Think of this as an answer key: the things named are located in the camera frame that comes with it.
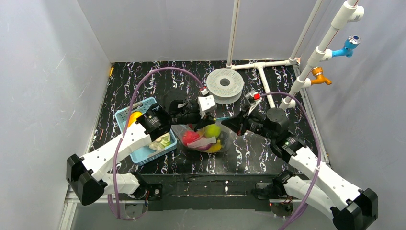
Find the red toy apple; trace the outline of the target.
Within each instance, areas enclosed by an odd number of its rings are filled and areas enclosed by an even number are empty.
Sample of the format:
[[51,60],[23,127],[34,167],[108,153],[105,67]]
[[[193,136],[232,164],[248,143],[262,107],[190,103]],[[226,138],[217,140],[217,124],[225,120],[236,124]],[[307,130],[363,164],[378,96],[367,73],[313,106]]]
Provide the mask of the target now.
[[188,146],[188,144],[191,144],[191,143],[193,143],[193,142],[199,140],[200,138],[201,138],[201,136],[200,136],[199,133],[193,132],[193,131],[186,131],[186,132],[183,134],[181,140],[182,140],[182,143],[183,143],[185,146]]

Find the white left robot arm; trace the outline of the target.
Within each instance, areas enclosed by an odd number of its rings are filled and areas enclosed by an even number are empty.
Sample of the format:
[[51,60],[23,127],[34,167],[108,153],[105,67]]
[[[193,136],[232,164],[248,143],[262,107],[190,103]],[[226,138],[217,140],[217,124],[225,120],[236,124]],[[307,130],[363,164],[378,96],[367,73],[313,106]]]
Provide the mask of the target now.
[[170,132],[172,125],[194,124],[203,128],[214,123],[210,113],[216,109],[212,96],[200,96],[194,105],[184,102],[170,114],[158,103],[145,109],[138,108],[140,117],[129,126],[125,124],[120,135],[100,148],[67,159],[67,182],[84,206],[95,203],[104,195],[151,193],[158,184],[150,184],[136,173],[118,174],[116,165],[132,153],[147,147]]

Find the green toy pear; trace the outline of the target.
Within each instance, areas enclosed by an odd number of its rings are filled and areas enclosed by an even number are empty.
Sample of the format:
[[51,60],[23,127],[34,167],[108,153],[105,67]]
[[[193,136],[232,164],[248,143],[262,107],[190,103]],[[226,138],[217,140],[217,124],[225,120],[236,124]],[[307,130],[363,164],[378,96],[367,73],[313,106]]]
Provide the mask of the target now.
[[208,125],[204,128],[205,138],[218,138],[221,134],[221,127],[216,124]]

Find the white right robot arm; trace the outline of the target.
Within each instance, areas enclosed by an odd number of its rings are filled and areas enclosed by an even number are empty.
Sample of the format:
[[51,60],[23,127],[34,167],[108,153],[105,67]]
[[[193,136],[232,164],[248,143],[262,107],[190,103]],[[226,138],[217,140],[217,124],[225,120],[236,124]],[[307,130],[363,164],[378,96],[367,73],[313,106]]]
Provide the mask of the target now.
[[246,106],[237,115],[223,120],[226,126],[241,136],[251,131],[270,140],[272,152],[300,170],[309,180],[293,172],[283,171],[273,179],[273,193],[289,195],[305,201],[329,219],[338,230],[365,230],[378,219],[378,195],[348,182],[317,156],[296,134],[289,130],[290,121],[279,108],[265,115],[249,112]]

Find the light blue plastic basket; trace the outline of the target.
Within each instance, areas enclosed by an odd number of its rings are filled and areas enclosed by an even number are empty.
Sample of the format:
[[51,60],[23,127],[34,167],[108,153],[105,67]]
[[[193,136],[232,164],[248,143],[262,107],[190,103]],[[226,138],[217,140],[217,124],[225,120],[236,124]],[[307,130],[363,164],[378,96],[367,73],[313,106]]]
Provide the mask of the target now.
[[[146,110],[152,105],[155,104],[157,101],[154,97],[149,97],[146,98],[140,102],[134,103],[133,104],[133,109],[132,109],[132,113],[139,111],[141,113],[145,113]],[[126,121],[128,118],[128,108],[123,108],[121,110],[118,110],[115,115],[115,120],[117,122],[117,125],[120,129],[120,131],[122,132],[125,128],[126,125]],[[163,156],[164,154],[169,153],[170,151],[173,151],[176,149],[177,147],[177,138],[174,134],[174,132],[172,131],[172,129],[170,130],[170,136],[171,136],[171,144],[167,147],[165,147],[165,149],[163,150],[159,150],[159,151],[155,151],[153,149],[149,148],[149,144],[146,146],[143,146],[139,149],[137,149],[136,151],[134,151],[132,154],[130,154],[130,157],[133,161],[133,163],[141,166],[144,165],[158,157]]]

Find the clear zip top bag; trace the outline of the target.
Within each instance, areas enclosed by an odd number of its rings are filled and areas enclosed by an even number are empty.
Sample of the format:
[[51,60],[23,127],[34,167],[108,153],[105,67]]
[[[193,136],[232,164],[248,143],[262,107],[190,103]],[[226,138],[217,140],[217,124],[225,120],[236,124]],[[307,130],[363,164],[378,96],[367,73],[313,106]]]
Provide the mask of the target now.
[[231,131],[229,128],[225,127],[224,125],[221,124],[221,121],[224,120],[225,117],[221,117],[221,118],[216,118],[215,119],[215,123],[216,125],[221,127],[221,134],[218,138],[205,138],[204,136],[204,128],[198,129],[196,132],[200,134],[201,138],[191,144],[188,144],[188,146],[185,146],[182,143],[182,136],[186,131],[193,131],[191,129],[190,126],[188,125],[173,125],[172,126],[172,131],[175,133],[176,137],[178,138],[178,140],[180,140],[180,143],[187,149],[189,150],[195,150],[195,151],[199,151],[197,150],[197,147],[202,146],[202,145],[206,145],[208,143],[216,143],[217,140],[221,140],[222,143],[222,149],[218,152],[226,152],[228,151],[230,145],[231,145]]

